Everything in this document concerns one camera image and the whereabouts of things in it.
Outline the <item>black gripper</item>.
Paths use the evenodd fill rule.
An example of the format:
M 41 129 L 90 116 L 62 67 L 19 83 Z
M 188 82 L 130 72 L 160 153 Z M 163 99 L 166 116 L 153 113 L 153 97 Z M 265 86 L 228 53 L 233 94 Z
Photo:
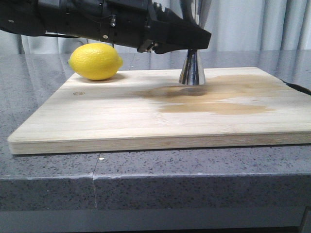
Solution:
M 151 51 L 150 0 L 2 0 L 0 28 L 27 35 L 88 38 Z

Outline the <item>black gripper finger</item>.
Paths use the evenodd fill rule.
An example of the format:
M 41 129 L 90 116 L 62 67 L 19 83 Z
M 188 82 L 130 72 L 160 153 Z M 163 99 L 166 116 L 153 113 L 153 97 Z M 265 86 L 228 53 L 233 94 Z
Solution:
M 155 43 L 152 50 L 156 54 L 164 54 L 175 50 L 206 49 L 211 33 L 201 28 L 195 21 L 193 10 L 182 7 L 182 17 L 170 8 L 155 8 L 156 21 L 152 28 Z

